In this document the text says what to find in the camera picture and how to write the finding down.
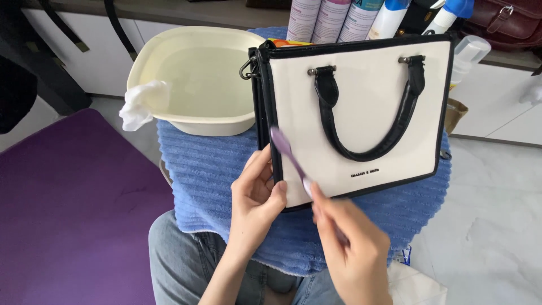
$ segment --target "spray can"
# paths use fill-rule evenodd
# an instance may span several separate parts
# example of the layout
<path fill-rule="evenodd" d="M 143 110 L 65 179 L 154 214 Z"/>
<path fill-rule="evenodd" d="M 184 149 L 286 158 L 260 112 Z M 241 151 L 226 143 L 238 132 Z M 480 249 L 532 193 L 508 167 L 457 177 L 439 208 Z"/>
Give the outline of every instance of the spray can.
<path fill-rule="evenodd" d="M 393 38 L 411 0 L 385 0 L 365 40 Z"/>
<path fill-rule="evenodd" d="M 311 42 L 322 0 L 293 0 L 286 40 Z"/>
<path fill-rule="evenodd" d="M 473 14 L 474 0 L 447 0 L 446 4 L 431 21 L 427 29 L 423 31 L 427 34 L 442 34 L 447 31 L 454 23 L 455 19 L 470 18 Z"/>
<path fill-rule="evenodd" d="M 465 36 L 454 49 L 454 67 L 451 71 L 450 90 L 457 86 L 470 69 L 491 51 L 491 45 L 478 36 Z"/>
<path fill-rule="evenodd" d="M 354 0 L 337 42 L 365 40 L 384 0 Z"/>
<path fill-rule="evenodd" d="M 312 43 L 334 43 L 339 38 L 351 0 L 322 0 Z"/>

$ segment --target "fingernail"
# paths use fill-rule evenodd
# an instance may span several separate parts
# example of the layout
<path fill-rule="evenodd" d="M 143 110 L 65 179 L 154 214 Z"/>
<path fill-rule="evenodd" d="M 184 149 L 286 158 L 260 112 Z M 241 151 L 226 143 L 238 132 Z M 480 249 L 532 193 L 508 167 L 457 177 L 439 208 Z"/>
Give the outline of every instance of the fingernail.
<path fill-rule="evenodd" d="M 312 212 L 314 214 L 314 220 L 318 222 L 318 219 L 320 219 L 320 216 L 322 215 L 320 208 L 317 205 L 312 204 Z"/>
<path fill-rule="evenodd" d="M 286 181 L 280 181 L 279 182 L 279 187 L 280 187 L 281 191 L 285 192 L 288 189 L 288 184 L 286 183 Z"/>

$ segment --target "black bag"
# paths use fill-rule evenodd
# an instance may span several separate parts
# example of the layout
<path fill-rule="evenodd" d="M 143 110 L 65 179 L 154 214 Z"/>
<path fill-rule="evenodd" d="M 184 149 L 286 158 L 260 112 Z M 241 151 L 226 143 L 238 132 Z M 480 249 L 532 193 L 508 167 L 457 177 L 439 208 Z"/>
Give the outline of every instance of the black bag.
<path fill-rule="evenodd" d="M 328 196 L 359 196 L 436 173 L 453 44 L 447 34 L 249 50 L 258 147 L 289 139 Z M 285 211 L 308 207 L 298 172 L 272 145 Z"/>

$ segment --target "black strap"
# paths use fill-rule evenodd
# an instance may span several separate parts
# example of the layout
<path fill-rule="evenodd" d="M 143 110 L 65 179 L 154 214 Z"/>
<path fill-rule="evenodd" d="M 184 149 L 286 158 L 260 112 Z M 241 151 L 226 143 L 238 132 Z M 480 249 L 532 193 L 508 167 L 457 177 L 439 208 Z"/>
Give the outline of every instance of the black strap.
<path fill-rule="evenodd" d="M 79 37 L 70 29 L 70 27 L 60 18 L 59 15 L 55 12 L 49 0 L 39 0 L 41 7 L 47 13 L 49 18 L 55 23 L 55 25 L 66 35 L 78 48 L 81 52 L 86 52 L 90 50 L 87 45 L 79 39 Z"/>
<path fill-rule="evenodd" d="M 133 61 L 136 61 L 137 58 L 137 52 L 136 49 L 134 49 L 134 46 L 128 39 L 128 36 L 126 36 L 126 33 L 122 29 L 122 26 L 120 25 L 119 19 L 117 17 L 117 12 L 115 11 L 115 5 L 113 4 L 113 0 L 104 0 L 104 6 L 105 6 L 105 12 L 107 13 L 107 17 L 109 17 L 109 21 L 111 22 L 111 25 L 113 26 L 113 29 L 115 30 L 117 36 L 120 39 L 120 42 L 124 45 L 124 48 L 128 51 L 130 54 L 130 57 Z"/>
<path fill-rule="evenodd" d="M 417 55 L 400 59 L 400 62 L 408 63 L 408 80 L 405 84 L 403 97 L 395 116 L 395 121 L 384 139 L 366 152 L 349 151 L 341 144 L 337 135 L 332 111 L 332 108 L 337 104 L 339 99 L 339 88 L 333 77 L 335 67 L 327 66 L 314 69 L 316 70 L 313 71 L 313 74 L 315 73 L 314 87 L 318 94 L 322 126 L 324 127 L 327 140 L 338 153 L 350 160 L 367 162 L 384 156 L 399 142 L 407 130 L 418 96 L 420 96 L 425 87 L 424 58 L 425 56 L 423 55 Z"/>

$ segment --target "yoga mat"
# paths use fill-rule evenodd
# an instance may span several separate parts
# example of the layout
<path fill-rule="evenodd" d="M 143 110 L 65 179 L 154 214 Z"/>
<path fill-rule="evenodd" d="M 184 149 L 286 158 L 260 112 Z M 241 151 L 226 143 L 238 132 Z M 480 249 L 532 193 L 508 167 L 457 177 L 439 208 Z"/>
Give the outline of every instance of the yoga mat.
<path fill-rule="evenodd" d="M 160 170 L 85 109 L 0 154 L 0 304 L 154 304 Z"/>

